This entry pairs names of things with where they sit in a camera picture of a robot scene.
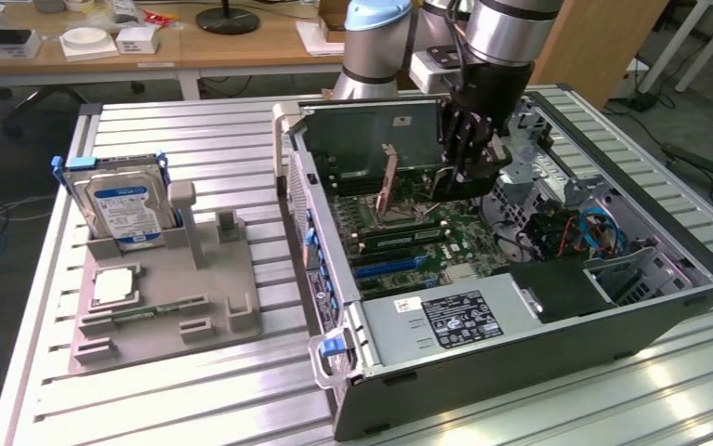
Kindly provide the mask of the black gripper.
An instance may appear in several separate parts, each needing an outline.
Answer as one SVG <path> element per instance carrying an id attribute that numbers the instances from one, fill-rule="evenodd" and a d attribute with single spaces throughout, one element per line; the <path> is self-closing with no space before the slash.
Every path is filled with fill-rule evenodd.
<path id="1" fill-rule="evenodd" d="M 443 76 L 450 99 L 439 104 L 439 139 L 455 120 L 455 111 L 471 112 L 490 120 L 491 129 L 501 137 L 509 135 L 507 122 L 521 95 L 525 92 L 533 63 L 506 66 L 495 63 L 472 64 L 466 67 L 466 83 L 460 74 Z"/>

